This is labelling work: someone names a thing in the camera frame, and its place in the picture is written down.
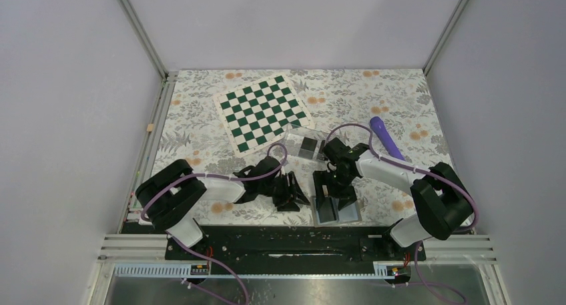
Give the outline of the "beige leather card holder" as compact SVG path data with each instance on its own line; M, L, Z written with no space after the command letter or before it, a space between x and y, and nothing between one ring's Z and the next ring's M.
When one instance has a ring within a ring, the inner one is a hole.
M318 208L316 198L311 199L312 219L314 227L339 227L353 226L360 223L362 216L357 202L338 209L338 200L334 198L325 198L325 205Z

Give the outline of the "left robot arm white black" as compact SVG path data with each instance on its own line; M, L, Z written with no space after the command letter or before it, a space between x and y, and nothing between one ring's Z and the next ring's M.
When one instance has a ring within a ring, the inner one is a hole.
M189 212L200 201L244 204L263 195L279 212L297 212L309 204L294 172L284 174L281 169L276 158L267 156L230 176L197 174L187 161L176 160L139 185L134 195L143 208L140 218L180 241L182 251L198 259L206 253L207 242Z

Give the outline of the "single thin credit card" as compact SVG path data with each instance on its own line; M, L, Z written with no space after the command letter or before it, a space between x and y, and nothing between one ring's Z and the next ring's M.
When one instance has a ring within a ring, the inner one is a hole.
M319 224L329 224L338 221L338 212L334 199L331 197L316 199L316 217Z

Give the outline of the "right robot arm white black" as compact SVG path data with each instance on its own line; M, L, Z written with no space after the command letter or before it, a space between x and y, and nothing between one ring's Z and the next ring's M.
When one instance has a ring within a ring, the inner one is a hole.
M438 163L429 170L375 152L368 144L349 147L337 137L322 148L330 168L315 171L315 206L321 222L337 220L338 212L357 201L356 178L378 180L412 197L415 214L392 225L382 249L393 260L402 258L416 242L446 240L473 215L474 205L451 166Z

